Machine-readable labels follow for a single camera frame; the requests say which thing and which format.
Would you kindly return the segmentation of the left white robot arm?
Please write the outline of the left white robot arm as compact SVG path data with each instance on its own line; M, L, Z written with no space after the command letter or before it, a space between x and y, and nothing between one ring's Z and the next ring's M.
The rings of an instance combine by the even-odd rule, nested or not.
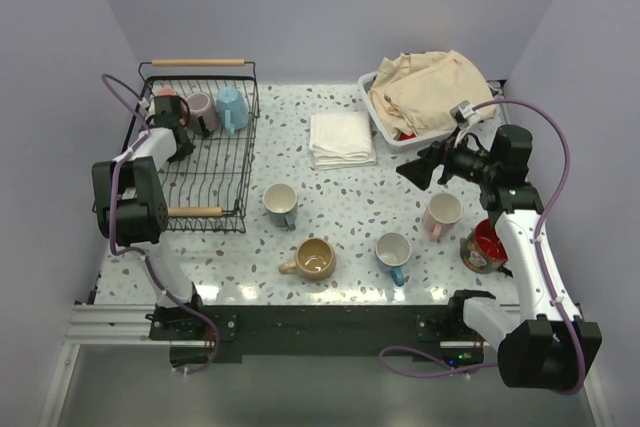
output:
M155 96L137 139L114 159L95 163L91 177L98 227L111 254L134 256L154 289L156 307L149 320L157 328L196 339L207 328L207 315L193 282L169 262L162 240L169 208L159 168L194 150L183 120L179 96Z

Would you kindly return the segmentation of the pale pink mug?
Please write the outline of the pale pink mug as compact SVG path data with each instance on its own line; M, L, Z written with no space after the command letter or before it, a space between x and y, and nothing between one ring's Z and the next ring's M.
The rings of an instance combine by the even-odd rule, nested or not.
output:
M427 204L422 225L430 241L437 241L461 219L464 208L460 200L449 193L434 195Z

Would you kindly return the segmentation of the salmon pink mug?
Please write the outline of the salmon pink mug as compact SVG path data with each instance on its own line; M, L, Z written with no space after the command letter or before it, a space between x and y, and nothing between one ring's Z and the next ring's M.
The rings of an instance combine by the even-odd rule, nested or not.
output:
M159 89L155 94L154 94L155 98L164 98L164 97L168 97L168 98L179 98L180 95L177 93L176 90L169 88L169 87L165 87L165 88L161 88Z

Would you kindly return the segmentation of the purple mug black handle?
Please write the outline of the purple mug black handle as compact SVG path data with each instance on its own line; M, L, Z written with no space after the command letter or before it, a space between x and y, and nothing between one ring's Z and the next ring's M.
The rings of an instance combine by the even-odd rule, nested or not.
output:
M221 125L215 102L210 94L194 92L186 97L187 126L196 134L210 137Z

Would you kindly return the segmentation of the tan glazed round mug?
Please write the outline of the tan glazed round mug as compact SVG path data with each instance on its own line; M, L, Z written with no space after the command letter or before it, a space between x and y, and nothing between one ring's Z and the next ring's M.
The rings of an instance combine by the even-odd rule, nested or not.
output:
M309 238L297 247L292 260L278 267L278 271L283 275L298 275L318 282L331 277L336 264L335 250L327 241Z

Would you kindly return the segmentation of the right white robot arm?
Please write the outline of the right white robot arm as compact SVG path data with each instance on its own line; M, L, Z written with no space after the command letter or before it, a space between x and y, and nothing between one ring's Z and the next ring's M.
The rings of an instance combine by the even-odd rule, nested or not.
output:
M503 245L520 305L513 319L487 294L469 294L445 316L459 340L478 333L497 350L504 384L572 395L583 386L602 343L600 328L583 319L561 279L546 235L546 205L527 181L532 134L503 125L490 149L469 148L454 135L420 150L396 171L426 190L437 167L438 182L458 177L477 185L480 203Z

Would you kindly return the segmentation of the grey green faceted mug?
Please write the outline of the grey green faceted mug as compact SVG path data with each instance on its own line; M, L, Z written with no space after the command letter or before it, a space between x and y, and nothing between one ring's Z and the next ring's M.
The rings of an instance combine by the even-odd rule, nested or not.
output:
M288 184L270 185L263 195L263 205L271 223L288 231L296 229L298 196Z

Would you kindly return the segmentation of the light blue faceted mug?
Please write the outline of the light blue faceted mug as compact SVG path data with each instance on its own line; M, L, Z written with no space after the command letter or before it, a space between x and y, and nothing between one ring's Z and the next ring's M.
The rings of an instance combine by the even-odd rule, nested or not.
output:
M233 87L222 88L216 106L224 131L229 135L244 129L249 123L249 110L244 97Z

